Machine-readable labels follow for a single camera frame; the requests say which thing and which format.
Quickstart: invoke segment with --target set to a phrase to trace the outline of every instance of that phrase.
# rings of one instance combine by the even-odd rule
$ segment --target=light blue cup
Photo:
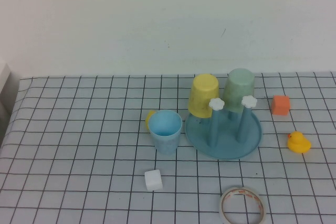
[[[158,152],[173,154],[180,142],[182,119],[172,110],[159,110],[148,121],[148,128]]]

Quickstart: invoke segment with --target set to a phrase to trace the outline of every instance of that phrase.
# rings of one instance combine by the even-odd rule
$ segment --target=masking tape
[[[265,218],[266,218],[266,211],[264,208],[264,203],[260,199],[259,195],[255,193],[253,190],[246,188],[246,187],[241,187],[241,188],[233,187],[223,193],[222,197],[220,198],[220,202],[219,202],[219,215],[221,216],[220,218],[224,224],[234,224],[226,218],[225,210],[224,210],[224,202],[230,199],[231,196],[233,195],[245,195],[246,197],[250,197],[254,199],[256,203],[258,204],[258,208],[260,211],[260,219],[257,222],[257,224],[264,223]]]

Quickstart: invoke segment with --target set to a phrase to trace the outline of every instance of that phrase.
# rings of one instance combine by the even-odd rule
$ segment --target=blue round tray
[[[244,144],[236,141],[241,113],[234,113],[229,119],[229,113],[223,109],[219,115],[218,144],[215,147],[207,145],[210,118],[202,119],[189,114],[185,122],[185,134],[194,147],[200,152],[215,159],[239,159],[254,151],[263,136],[260,121],[252,112],[248,139]]]

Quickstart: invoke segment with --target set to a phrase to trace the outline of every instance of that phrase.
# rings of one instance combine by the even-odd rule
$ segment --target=orange foam block
[[[285,95],[275,95],[272,100],[273,115],[287,115],[290,109],[289,97]]]

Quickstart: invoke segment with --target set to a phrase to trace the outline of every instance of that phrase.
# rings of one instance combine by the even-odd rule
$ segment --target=green cup
[[[242,113],[244,96],[254,95],[254,75],[244,68],[237,68],[229,73],[226,81],[223,101],[225,109],[231,112]]]

